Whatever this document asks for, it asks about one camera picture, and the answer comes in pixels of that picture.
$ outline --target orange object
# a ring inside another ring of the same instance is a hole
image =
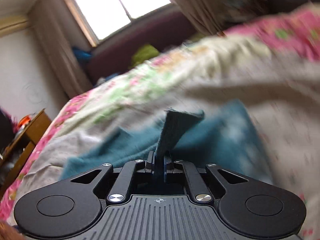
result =
[[[25,117],[23,117],[19,123],[18,123],[18,127],[20,128],[22,125],[27,124],[31,121],[31,116],[30,115],[26,115]]]

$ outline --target pink floral pattern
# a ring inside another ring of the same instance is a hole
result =
[[[263,17],[249,24],[228,29],[226,35],[255,35],[269,48],[297,52],[310,61],[320,60],[320,16],[310,8],[291,14]]]
[[[44,149],[46,144],[49,142],[49,140],[60,130],[65,120],[72,117],[81,108],[83,103],[88,98],[89,94],[90,94],[90,91],[72,98],[64,107],[64,109],[59,113],[58,117],[54,120],[54,122],[50,125],[46,133],[42,136],[42,138],[36,145],[35,149],[31,153],[30,157],[28,158],[26,164],[23,166],[22,170],[20,171],[19,176],[4,193],[4,196],[0,202],[0,220],[6,220],[9,217],[11,209],[13,207],[17,189],[23,177],[30,170],[31,165],[39,157],[39,155],[41,154],[42,150]]]

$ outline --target purple headboard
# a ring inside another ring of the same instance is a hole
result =
[[[93,84],[100,77],[128,71],[131,58],[145,44],[159,51],[170,45],[180,45],[196,30],[175,5],[168,5],[138,19],[112,35],[93,52],[86,72]]]

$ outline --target white wall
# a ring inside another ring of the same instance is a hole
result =
[[[53,120],[68,101],[31,28],[0,38],[0,106],[21,119],[46,108]]]

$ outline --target window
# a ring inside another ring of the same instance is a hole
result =
[[[92,46],[170,0],[65,0]]]

